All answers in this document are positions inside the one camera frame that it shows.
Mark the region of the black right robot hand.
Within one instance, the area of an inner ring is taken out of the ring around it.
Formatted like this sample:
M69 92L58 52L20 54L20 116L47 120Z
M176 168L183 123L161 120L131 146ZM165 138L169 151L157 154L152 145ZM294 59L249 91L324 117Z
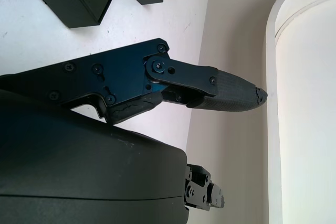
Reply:
M187 223L223 208L184 151L118 123L161 102L241 112L267 92L157 38L1 76L1 223Z

